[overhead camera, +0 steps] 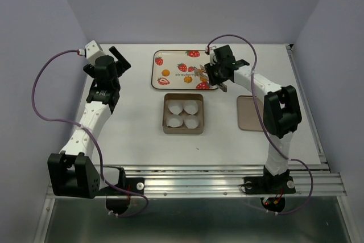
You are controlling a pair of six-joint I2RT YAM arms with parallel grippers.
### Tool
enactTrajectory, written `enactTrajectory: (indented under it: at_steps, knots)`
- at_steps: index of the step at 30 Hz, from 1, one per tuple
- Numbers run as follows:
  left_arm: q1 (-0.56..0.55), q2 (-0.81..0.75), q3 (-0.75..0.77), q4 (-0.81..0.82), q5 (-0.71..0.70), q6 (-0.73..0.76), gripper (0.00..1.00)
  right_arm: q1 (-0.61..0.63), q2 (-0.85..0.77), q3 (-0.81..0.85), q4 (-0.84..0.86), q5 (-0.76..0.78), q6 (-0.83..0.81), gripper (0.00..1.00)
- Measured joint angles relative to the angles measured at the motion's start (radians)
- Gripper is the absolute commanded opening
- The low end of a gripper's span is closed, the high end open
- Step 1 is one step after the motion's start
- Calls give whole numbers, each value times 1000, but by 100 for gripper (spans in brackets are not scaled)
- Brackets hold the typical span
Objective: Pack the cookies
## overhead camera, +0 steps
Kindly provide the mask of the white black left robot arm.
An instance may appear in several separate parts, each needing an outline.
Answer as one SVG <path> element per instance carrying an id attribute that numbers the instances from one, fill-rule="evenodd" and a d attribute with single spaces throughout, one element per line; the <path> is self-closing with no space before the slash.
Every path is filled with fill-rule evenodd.
<path id="1" fill-rule="evenodd" d="M 120 98 L 119 78 L 131 65 L 114 46 L 105 54 L 90 43 L 85 53 L 89 64 L 84 71 L 93 81 L 83 114 L 74 122 L 75 130 L 66 145 L 49 156 L 47 166 L 55 195 L 92 199 L 105 182 L 101 169 L 92 162 L 92 153 L 100 151 L 98 136 Z"/>

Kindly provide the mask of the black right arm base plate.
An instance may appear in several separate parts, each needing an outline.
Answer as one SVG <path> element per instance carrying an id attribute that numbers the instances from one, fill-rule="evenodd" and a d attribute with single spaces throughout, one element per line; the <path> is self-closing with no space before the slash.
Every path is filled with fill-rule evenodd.
<path id="1" fill-rule="evenodd" d="M 291 176 L 282 178 L 269 178 L 268 176 L 246 176 L 243 178 L 245 192 L 248 195 L 275 195 L 296 193 L 295 186 L 288 186 L 288 182 L 293 181 Z"/>

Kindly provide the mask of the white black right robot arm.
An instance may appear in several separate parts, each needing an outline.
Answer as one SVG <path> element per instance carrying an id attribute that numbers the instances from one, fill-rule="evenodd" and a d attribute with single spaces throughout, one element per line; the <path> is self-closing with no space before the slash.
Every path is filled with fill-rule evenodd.
<path id="1" fill-rule="evenodd" d="M 276 191 L 289 179 L 289 149 L 293 134 L 302 121 L 295 87 L 284 87 L 258 74 L 255 63 L 236 60 L 229 45 L 214 49 L 206 47 L 205 53 L 209 56 L 209 63 L 204 67 L 210 84 L 223 88 L 230 80 L 250 91 L 254 101 L 263 103 L 263 110 L 256 113 L 269 142 L 268 157 L 263 176 L 251 182 L 251 187 Z"/>

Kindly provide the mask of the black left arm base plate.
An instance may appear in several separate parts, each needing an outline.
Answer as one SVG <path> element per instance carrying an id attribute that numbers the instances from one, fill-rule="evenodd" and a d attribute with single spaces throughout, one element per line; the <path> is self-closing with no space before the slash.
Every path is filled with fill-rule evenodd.
<path id="1" fill-rule="evenodd" d="M 134 192 L 143 195 L 145 187 L 145 179 L 137 176 L 132 177 L 126 174 L 123 167 L 106 166 L 103 169 L 104 177 L 112 185 L 121 188 L 125 191 Z M 99 191 L 97 196 L 126 196 L 126 193 L 115 190 L 113 187 L 106 184 L 103 180 L 100 181 Z"/>

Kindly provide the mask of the gold tin lid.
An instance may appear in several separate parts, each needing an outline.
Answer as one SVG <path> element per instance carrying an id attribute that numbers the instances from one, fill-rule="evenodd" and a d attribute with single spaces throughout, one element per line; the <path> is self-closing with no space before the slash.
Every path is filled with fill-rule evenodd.
<path id="1" fill-rule="evenodd" d="M 263 131 L 251 96 L 237 98 L 237 121 L 243 131 Z"/>

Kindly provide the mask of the steel serving tongs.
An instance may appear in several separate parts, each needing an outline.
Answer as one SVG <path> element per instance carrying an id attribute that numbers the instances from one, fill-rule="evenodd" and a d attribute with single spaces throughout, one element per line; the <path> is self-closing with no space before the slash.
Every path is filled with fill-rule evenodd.
<path id="1" fill-rule="evenodd" d="M 206 83 L 209 84 L 210 87 L 217 87 L 218 89 L 222 90 L 223 92 L 227 92 L 228 88 L 227 85 L 224 83 L 216 84 L 216 81 L 213 78 L 210 78 L 206 69 L 201 65 L 199 68 L 193 67 L 194 74 L 200 78 L 201 75 L 205 75 L 208 78 Z"/>

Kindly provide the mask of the orange round cookie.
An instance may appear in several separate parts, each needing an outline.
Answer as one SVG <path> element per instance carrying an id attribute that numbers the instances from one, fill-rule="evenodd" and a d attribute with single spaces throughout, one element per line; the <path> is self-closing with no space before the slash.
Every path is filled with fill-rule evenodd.
<path id="1" fill-rule="evenodd" d="M 162 71 L 162 75 L 163 75 L 163 76 L 169 76 L 169 74 L 170 74 L 170 71 L 169 71 L 169 70 L 167 70 L 167 69 L 164 69 L 164 70 Z"/>

